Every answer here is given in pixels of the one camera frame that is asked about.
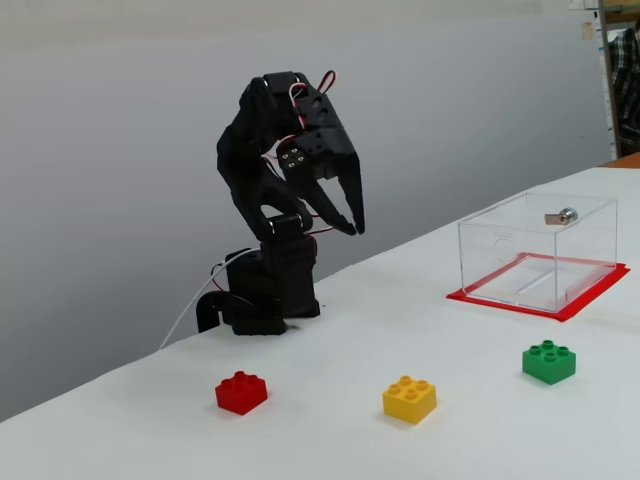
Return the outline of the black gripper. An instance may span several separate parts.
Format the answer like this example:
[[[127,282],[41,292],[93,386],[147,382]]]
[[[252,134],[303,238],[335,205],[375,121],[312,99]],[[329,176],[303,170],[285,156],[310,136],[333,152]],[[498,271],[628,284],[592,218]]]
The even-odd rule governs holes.
[[[365,232],[364,200],[358,155],[343,126],[323,127],[298,138],[298,146],[279,149],[286,182],[331,227],[347,235]],[[353,222],[342,215],[319,184],[337,177]]]

